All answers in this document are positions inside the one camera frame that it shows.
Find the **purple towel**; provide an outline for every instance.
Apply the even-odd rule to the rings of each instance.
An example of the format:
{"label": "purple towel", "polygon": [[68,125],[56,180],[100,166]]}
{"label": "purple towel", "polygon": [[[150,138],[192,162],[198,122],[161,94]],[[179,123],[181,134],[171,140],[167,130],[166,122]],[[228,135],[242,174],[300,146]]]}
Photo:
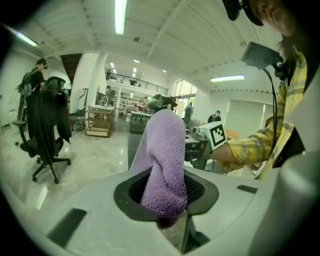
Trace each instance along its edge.
{"label": "purple towel", "polygon": [[129,171],[152,171],[141,205],[158,217],[178,217],[187,207],[184,180],[186,127],[171,110],[163,109],[148,121]]}

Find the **ceiling light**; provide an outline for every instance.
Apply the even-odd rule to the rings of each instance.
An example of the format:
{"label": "ceiling light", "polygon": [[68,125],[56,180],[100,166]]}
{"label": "ceiling light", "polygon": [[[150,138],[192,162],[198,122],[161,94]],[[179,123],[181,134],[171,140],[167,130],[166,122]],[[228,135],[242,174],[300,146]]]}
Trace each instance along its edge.
{"label": "ceiling light", "polygon": [[23,41],[25,41],[26,43],[28,43],[29,45],[32,46],[37,46],[37,44],[32,41],[31,39],[29,39],[28,37],[26,37],[24,34],[21,34],[20,32],[14,30],[11,27],[8,27],[7,25],[3,25],[7,30],[9,30],[11,33],[15,34],[16,37],[22,39]]}
{"label": "ceiling light", "polygon": [[127,0],[114,0],[114,5],[115,33],[123,35],[125,33]]}
{"label": "ceiling light", "polygon": [[243,75],[233,75],[233,76],[211,78],[210,81],[213,83],[216,83],[216,82],[244,80],[244,79],[245,79],[245,77]]}

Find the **person in yellow plaid shirt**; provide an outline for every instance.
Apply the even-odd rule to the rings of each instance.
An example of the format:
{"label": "person in yellow plaid shirt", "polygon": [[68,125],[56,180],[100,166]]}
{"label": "person in yellow plaid shirt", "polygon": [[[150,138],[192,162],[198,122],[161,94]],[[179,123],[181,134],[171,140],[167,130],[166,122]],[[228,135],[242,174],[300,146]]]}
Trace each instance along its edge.
{"label": "person in yellow plaid shirt", "polygon": [[[229,1],[225,5],[228,6],[232,0],[223,1]],[[219,147],[212,153],[212,159],[220,161],[224,172],[267,160],[260,176],[263,179],[272,168],[281,166],[287,158],[304,150],[289,114],[302,99],[317,70],[319,52],[307,36],[306,27],[298,23],[297,17],[282,0],[243,0],[242,3],[246,15],[254,24],[262,26],[268,23],[282,34],[283,53],[290,66],[288,77],[279,86],[276,144],[270,155],[274,139],[274,122],[271,120],[267,127],[250,137],[230,140]]]}

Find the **ceiling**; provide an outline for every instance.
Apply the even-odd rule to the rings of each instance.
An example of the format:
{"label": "ceiling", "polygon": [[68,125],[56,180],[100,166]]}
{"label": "ceiling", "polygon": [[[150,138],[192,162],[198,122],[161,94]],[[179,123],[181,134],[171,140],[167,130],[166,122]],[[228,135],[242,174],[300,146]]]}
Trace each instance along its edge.
{"label": "ceiling", "polygon": [[[131,76],[136,59],[203,90],[269,89],[263,72],[240,59],[250,41],[277,49],[281,36],[253,25],[244,12],[230,21],[222,0],[128,0],[124,35],[115,33],[114,10],[115,0],[53,0],[21,30],[39,44],[37,54],[51,59],[104,51],[109,54],[106,68],[112,60],[118,74]],[[140,78],[143,68],[136,66]],[[227,75],[245,80],[210,82]]]}

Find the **chair base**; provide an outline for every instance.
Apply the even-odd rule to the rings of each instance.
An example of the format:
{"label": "chair base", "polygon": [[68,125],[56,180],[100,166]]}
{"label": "chair base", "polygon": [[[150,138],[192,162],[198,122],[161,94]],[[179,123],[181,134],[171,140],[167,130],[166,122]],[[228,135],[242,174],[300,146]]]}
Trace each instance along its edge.
{"label": "chair base", "polygon": [[[54,158],[54,159],[52,160],[52,163],[57,163],[57,162],[66,162],[68,166],[71,165],[71,160],[70,160],[70,158]],[[47,166],[47,165],[45,164],[45,162],[43,162],[43,163],[38,167],[38,169],[33,173],[33,175],[32,175],[32,180],[33,180],[34,182],[37,181],[37,177],[36,177],[37,174],[40,173],[46,166]],[[50,169],[51,169],[51,172],[52,172],[52,174],[53,174],[53,176],[54,176],[54,183],[55,183],[55,184],[58,184],[58,183],[59,183],[59,179],[58,179],[58,177],[57,177],[57,175],[56,175],[56,173],[55,173],[55,170],[54,170],[54,167],[52,166],[52,164],[50,164]]]}

